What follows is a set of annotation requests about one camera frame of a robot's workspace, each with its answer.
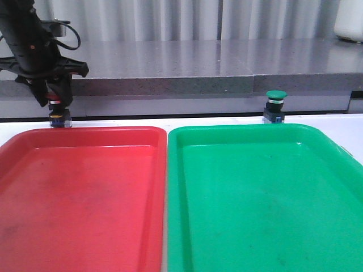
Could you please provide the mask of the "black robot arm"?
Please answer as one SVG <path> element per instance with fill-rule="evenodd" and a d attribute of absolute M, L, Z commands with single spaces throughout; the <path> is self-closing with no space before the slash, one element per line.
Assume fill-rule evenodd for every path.
<path fill-rule="evenodd" d="M 64 20 L 41 20 L 34 1 L 1 1 L 1 38 L 12 56 L 1 58 L 1 70 L 16 74 L 16 81 L 27 85 L 41 106 L 59 100 L 68 107 L 73 101 L 72 76 L 85 77 L 86 62 L 61 55 L 59 48 L 77 50 L 58 40 Z"/>

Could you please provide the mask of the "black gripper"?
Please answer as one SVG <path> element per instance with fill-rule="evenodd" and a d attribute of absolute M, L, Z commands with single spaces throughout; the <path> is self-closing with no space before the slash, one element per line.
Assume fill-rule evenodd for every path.
<path fill-rule="evenodd" d="M 65 35 L 63 27 L 76 35 L 76 47 L 57 40 Z M 76 50 L 81 45 L 81 38 L 70 22 L 2 19 L 1 34 L 12 52 L 11 57 L 1 58 L 1 70 L 17 74 L 15 81 L 25 84 L 41 107 L 48 104 L 48 99 L 68 107 L 73 101 L 72 74 L 85 77 L 89 72 L 86 62 L 64 57 L 59 51 L 59 46 Z"/>

